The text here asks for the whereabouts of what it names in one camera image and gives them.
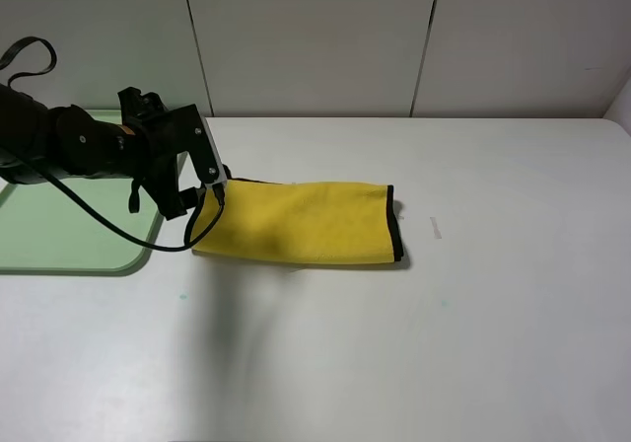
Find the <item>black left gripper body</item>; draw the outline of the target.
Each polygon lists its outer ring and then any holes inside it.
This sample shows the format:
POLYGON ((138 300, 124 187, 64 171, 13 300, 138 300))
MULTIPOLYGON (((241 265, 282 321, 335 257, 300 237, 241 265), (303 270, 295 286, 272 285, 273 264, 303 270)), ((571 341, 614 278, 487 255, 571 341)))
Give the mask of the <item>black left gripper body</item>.
POLYGON ((182 206, 171 112, 155 93, 120 92, 120 123, 100 121, 85 110, 48 108, 32 97, 1 88, 1 177, 10 184, 40 184, 45 174, 66 178, 132 180, 128 209, 140 207, 145 190, 167 219, 182 206))

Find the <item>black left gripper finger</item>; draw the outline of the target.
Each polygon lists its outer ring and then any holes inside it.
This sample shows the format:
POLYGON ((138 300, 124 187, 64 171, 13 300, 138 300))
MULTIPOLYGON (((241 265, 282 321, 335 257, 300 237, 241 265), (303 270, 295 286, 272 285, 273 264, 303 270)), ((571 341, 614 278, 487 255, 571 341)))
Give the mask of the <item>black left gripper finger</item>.
POLYGON ((178 193, 182 206, 197 206, 206 193, 205 187, 190 187, 178 193))

